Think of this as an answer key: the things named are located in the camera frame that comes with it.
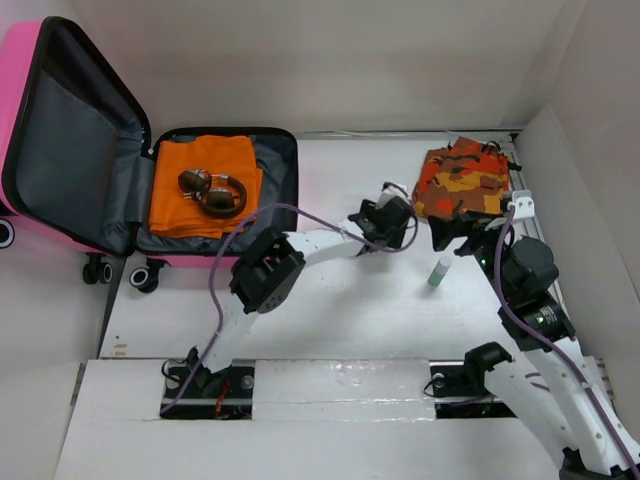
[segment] camouflage cloth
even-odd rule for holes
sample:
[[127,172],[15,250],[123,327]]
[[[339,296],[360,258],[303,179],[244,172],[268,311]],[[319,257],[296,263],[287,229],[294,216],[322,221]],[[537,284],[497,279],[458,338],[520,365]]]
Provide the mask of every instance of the camouflage cloth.
[[413,189],[418,215],[451,220],[457,213],[501,214],[509,189],[508,158],[499,148],[460,137],[453,147],[429,150]]

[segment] suitcase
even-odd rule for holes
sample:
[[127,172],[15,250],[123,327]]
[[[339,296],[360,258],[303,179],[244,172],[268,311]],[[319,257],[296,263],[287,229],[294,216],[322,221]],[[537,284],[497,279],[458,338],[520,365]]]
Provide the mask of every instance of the suitcase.
[[[82,29],[50,17],[8,31],[0,50],[0,248],[13,225],[63,242],[88,255],[86,283],[109,283],[111,257],[135,251],[147,267],[130,278],[150,293],[164,265],[210,267],[222,241],[153,235],[148,215],[155,160],[164,140],[200,135],[249,136],[264,172],[260,206],[298,203],[298,149],[290,133],[266,127],[186,127],[152,144],[140,104]],[[296,229],[297,215],[260,215],[225,252],[233,264],[269,226]]]

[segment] orange cloth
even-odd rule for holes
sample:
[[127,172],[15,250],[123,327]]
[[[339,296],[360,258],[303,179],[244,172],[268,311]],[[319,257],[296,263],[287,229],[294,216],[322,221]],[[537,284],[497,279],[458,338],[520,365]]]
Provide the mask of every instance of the orange cloth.
[[[211,218],[191,198],[185,199],[178,176],[190,168],[209,174],[226,173],[242,182],[247,189],[247,205],[242,213],[230,219]],[[222,238],[258,208],[261,188],[262,170],[256,166],[249,137],[205,135],[189,143],[164,141],[156,161],[149,229],[163,237]]]

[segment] white tabletop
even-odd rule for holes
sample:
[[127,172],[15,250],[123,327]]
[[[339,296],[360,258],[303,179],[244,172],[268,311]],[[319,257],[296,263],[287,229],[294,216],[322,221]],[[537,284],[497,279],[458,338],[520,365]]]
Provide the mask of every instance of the white tabletop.
[[[375,199],[386,180],[412,188],[426,152],[452,135],[408,138],[301,140],[300,207],[338,222]],[[507,147],[508,136],[496,138]],[[305,218],[299,230],[316,226]],[[427,278],[443,253],[431,247],[428,225],[416,244],[400,254],[373,254],[326,262],[306,269],[280,308],[260,317],[241,343],[237,358],[462,358],[489,341],[511,351],[515,344],[497,316],[498,300],[472,257],[446,254],[453,265],[437,289]],[[127,262],[111,315],[103,358],[184,357],[217,322],[207,291],[208,271],[164,268],[150,295],[128,284]],[[218,274],[224,301],[228,271]]]
[[89,362],[55,478],[557,478],[519,420],[433,420],[427,363],[377,362],[259,362],[251,421],[161,420],[161,360]]

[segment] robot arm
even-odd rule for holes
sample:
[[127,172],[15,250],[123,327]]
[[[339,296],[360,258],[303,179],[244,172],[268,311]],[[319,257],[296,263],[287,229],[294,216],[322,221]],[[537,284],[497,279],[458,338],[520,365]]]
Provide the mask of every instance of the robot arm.
[[[258,316],[275,310],[287,299],[303,268],[376,249],[399,249],[409,219],[414,217],[404,192],[385,184],[378,201],[364,200],[358,213],[338,224],[339,231],[262,232],[231,270],[232,295],[223,306],[224,322],[213,334],[217,335],[215,343],[194,376],[198,388],[206,392],[210,385],[217,384],[219,372],[231,365],[238,344]],[[191,350],[187,357],[191,368],[196,368],[199,352],[204,352],[210,341],[211,337],[206,338]]]
[[[515,208],[516,221],[533,217],[530,192],[513,192],[506,202],[508,205],[503,205],[503,210]],[[430,219],[434,249],[445,248],[452,238],[467,236],[456,254],[473,255],[494,284],[494,257],[500,241],[496,229],[505,220],[475,214],[461,217],[453,223]],[[560,469],[561,479],[634,478],[633,470],[640,462],[640,445],[615,415],[605,392],[587,368],[571,322],[547,292],[559,275],[550,248],[539,240],[523,237],[501,249],[500,285],[508,307],[501,308],[498,314],[550,391],[532,387],[524,372],[497,343],[468,352],[461,372],[441,378],[441,384],[448,388],[452,384],[458,388],[472,385],[498,395],[545,447]],[[563,353],[550,349],[525,331],[514,321],[511,312],[529,330],[542,335]],[[562,356],[577,366],[579,375]],[[629,458],[623,455],[621,446]]]

